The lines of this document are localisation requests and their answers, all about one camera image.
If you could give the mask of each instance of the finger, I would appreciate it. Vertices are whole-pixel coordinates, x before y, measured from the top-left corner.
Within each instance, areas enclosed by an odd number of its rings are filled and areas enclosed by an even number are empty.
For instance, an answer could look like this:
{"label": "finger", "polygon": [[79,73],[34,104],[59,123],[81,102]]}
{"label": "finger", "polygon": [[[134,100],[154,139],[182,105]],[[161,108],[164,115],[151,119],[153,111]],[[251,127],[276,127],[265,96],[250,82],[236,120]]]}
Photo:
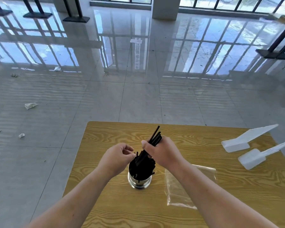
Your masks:
{"label": "finger", "polygon": [[127,155],[127,154],[131,154],[132,152],[129,151],[129,150],[124,149],[124,150],[122,151],[122,153]]}
{"label": "finger", "polygon": [[132,148],[132,146],[130,146],[130,145],[124,143],[124,142],[118,143],[117,145],[120,147],[121,150],[124,150],[124,149],[129,150],[129,151],[133,151],[134,150]]}
{"label": "finger", "polygon": [[155,151],[155,147],[152,146],[150,143],[148,143],[145,140],[142,140],[142,148],[147,151],[147,153],[151,156],[153,156],[154,151]]}
{"label": "finger", "polygon": [[124,155],[126,164],[129,164],[131,161],[133,161],[135,157],[136,157],[135,153],[130,153],[128,155]]}

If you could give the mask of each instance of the hand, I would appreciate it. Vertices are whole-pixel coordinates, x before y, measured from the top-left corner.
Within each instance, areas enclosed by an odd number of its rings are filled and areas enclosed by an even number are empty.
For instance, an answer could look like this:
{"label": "hand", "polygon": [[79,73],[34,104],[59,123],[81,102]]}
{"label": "hand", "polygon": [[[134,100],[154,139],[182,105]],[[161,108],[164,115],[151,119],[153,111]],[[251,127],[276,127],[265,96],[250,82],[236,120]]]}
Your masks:
{"label": "hand", "polygon": [[160,143],[152,146],[147,141],[142,141],[142,148],[162,167],[170,171],[173,166],[177,165],[183,156],[174,144],[174,142],[166,136],[162,136]]}
{"label": "hand", "polygon": [[102,156],[98,167],[102,169],[109,179],[120,174],[126,166],[135,158],[133,148],[126,143],[118,143],[109,148]]}

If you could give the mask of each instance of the bundle of black straws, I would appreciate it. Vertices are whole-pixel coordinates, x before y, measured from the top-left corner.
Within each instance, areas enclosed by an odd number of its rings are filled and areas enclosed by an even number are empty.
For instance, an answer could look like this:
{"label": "bundle of black straws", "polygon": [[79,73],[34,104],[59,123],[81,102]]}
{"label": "bundle of black straws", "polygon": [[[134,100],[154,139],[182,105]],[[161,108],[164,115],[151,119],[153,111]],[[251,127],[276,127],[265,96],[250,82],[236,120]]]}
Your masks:
{"label": "bundle of black straws", "polygon": [[[149,140],[149,143],[153,146],[156,146],[162,139],[160,132],[156,134],[159,128],[160,126],[157,127],[157,129],[155,130],[155,132],[153,133],[152,137]],[[155,168],[154,159],[148,157],[148,153],[145,150],[143,150],[140,152],[139,155],[137,152],[135,159],[130,162],[129,173],[135,180],[140,182],[148,179],[151,175],[153,175],[154,168]]]}

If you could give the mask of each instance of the forearm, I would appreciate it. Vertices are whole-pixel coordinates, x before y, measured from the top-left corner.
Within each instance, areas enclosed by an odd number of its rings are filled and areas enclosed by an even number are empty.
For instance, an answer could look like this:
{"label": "forearm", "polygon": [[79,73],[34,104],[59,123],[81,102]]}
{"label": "forearm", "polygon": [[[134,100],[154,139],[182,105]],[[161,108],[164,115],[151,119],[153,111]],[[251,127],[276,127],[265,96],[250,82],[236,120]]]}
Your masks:
{"label": "forearm", "polygon": [[170,172],[182,184],[210,228],[277,227],[186,160],[181,160]]}
{"label": "forearm", "polygon": [[27,227],[81,227],[109,180],[96,168]]}

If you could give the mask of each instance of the left hand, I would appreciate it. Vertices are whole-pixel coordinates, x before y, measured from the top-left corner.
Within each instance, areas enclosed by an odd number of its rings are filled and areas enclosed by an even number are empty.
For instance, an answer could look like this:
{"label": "left hand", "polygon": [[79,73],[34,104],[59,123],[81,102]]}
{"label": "left hand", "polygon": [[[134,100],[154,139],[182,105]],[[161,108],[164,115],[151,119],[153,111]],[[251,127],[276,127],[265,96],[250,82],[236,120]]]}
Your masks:
{"label": "left hand", "polygon": [[98,167],[111,179],[120,174],[126,166],[135,158],[134,149],[126,143],[118,143],[109,148],[102,156]]}

